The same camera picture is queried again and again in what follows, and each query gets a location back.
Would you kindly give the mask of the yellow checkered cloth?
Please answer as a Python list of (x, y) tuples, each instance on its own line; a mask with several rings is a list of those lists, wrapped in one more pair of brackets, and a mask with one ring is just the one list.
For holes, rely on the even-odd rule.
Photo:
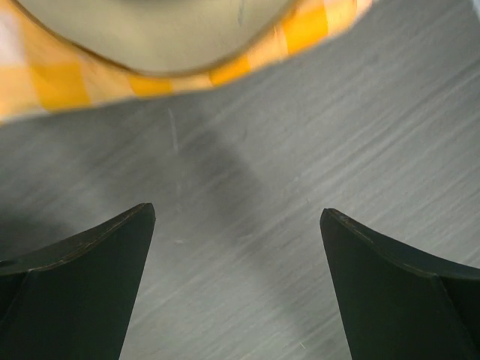
[(192, 76), (151, 78), (75, 49), (1, 2), (1, 123), (91, 109), (131, 98), (213, 89), (343, 34), (372, 1), (297, 1), (260, 41), (231, 61)]

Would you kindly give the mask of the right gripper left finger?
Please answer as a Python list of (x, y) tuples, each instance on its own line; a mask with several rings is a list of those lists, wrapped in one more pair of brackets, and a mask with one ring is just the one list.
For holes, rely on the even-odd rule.
[(1, 358), (118, 359), (154, 228), (142, 203), (1, 261)]

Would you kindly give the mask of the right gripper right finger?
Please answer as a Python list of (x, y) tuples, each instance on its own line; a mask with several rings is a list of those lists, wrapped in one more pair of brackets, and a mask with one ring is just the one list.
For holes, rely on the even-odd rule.
[(320, 229), (353, 359), (478, 359), (479, 270), (333, 208)]

